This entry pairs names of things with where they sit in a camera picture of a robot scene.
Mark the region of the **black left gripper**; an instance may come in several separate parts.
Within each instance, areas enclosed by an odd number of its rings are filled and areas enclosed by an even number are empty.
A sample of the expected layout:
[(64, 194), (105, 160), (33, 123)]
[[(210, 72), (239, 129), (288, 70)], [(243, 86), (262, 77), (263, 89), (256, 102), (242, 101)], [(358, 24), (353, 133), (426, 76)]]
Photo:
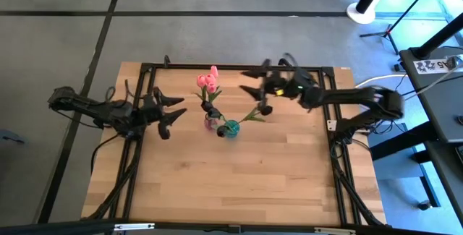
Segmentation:
[(173, 106), (184, 101), (184, 98), (170, 98), (165, 96), (159, 87), (154, 87), (153, 95), (144, 95), (141, 98), (142, 106), (133, 106), (132, 109), (132, 131), (134, 136), (140, 136), (145, 128), (158, 121), (158, 133), (162, 140), (170, 138), (168, 129), (183, 113), (187, 111), (182, 108), (173, 112), (165, 113), (161, 117), (162, 106)]

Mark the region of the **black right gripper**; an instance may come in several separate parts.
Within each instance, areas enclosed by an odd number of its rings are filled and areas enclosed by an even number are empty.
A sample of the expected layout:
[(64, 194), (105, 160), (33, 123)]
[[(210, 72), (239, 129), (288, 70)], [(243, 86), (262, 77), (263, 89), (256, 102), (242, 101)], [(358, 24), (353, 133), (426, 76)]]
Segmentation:
[[(271, 60), (265, 59), (259, 67), (243, 71), (241, 74), (254, 79), (272, 77)], [(253, 88), (245, 85), (240, 85), (239, 87), (253, 97), (260, 106), (268, 104), (268, 99), (263, 88)], [(314, 77), (306, 70), (295, 69), (289, 80), (281, 78), (281, 82), (274, 87), (274, 95), (291, 100), (299, 98), (298, 104), (309, 105), (309, 92), (313, 88), (319, 88), (319, 84), (315, 81)]]

